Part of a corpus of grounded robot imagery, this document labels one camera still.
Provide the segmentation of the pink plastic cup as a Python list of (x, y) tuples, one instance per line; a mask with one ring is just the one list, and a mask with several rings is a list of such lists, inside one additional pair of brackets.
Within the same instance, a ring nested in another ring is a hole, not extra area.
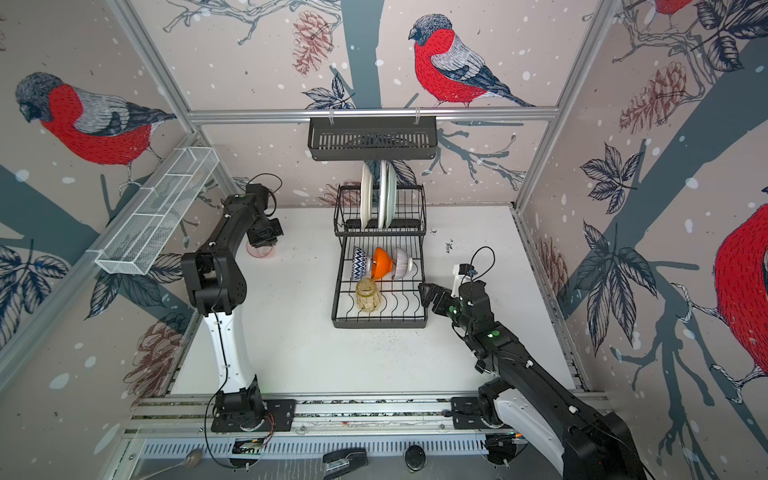
[(253, 246), (250, 243), (246, 243), (247, 253), (256, 259), (270, 258), (275, 254), (275, 248), (275, 245)]

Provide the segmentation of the black wire dish rack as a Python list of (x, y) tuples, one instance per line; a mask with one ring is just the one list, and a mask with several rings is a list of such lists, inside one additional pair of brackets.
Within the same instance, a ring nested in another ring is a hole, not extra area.
[(341, 253), (331, 321), (338, 329), (423, 329), (427, 313), (419, 286), (426, 281), (426, 201), (421, 186), (399, 186), (378, 222), (377, 188), (369, 198), (357, 184), (336, 193), (334, 233)]

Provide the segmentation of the yellow plastic cup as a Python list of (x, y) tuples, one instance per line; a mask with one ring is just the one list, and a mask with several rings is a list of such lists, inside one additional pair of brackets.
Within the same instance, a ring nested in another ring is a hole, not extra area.
[(355, 299), (357, 308), (363, 313), (376, 312), (383, 301), (376, 282), (370, 278), (357, 282)]

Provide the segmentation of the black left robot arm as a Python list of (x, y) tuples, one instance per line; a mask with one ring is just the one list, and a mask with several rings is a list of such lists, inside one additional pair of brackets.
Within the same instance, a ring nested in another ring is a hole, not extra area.
[(283, 230), (268, 210), (274, 201), (271, 190), (253, 183), (244, 193), (228, 196), (209, 239), (181, 259), (190, 303), (203, 317), (218, 361), (219, 388), (212, 396), (214, 432), (254, 431), (268, 415), (248, 360), (242, 322), (235, 314), (247, 296), (236, 254), (243, 240), (256, 249), (277, 243)]

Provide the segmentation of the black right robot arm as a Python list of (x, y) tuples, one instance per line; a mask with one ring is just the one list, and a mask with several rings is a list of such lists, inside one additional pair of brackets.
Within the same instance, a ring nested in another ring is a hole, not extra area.
[(627, 424), (614, 412), (602, 414), (571, 393), (528, 352), (510, 329), (494, 318), (482, 281), (454, 290), (419, 286), (421, 303), (463, 329), (463, 342), (479, 370), (495, 379), (478, 391), (483, 421), (513, 427), (565, 479), (644, 479)]

